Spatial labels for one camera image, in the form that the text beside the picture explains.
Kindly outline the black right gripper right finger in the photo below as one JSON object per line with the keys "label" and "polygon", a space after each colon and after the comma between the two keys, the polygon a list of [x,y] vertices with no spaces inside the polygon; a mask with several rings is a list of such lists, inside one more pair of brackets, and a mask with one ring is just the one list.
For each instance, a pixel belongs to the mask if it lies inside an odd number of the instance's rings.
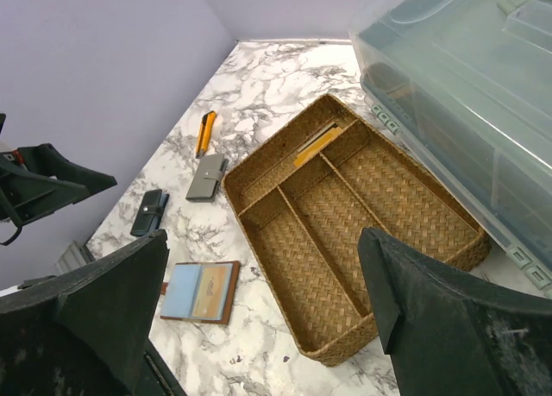
{"label": "black right gripper right finger", "polygon": [[481,280],[380,229],[358,242],[403,395],[549,395],[551,302]]}

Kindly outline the grey card holder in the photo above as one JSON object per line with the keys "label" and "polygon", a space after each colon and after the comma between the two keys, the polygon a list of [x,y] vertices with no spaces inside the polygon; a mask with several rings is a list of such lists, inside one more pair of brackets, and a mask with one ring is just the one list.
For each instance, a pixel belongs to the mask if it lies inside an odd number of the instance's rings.
{"label": "grey card holder", "polygon": [[212,203],[228,165],[223,154],[205,155],[198,164],[185,199],[192,203]]}

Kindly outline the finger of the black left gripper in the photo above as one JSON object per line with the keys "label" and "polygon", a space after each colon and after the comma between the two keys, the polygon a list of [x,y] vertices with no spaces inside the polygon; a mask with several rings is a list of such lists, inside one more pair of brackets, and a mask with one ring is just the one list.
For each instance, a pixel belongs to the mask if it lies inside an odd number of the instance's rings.
{"label": "finger of the black left gripper", "polygon": [[3,152],[1,218],[33,223],[115,185],[115,177],[70,162],[50,143]]}

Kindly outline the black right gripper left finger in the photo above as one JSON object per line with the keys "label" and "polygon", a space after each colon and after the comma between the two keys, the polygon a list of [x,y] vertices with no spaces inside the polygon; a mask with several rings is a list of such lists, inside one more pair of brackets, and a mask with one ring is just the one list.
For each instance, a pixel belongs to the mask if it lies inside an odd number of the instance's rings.
{"label": "black right gripper left finger", "polygon": [[3,395],[166,395],[147,352],[163,229],[1,298]]}

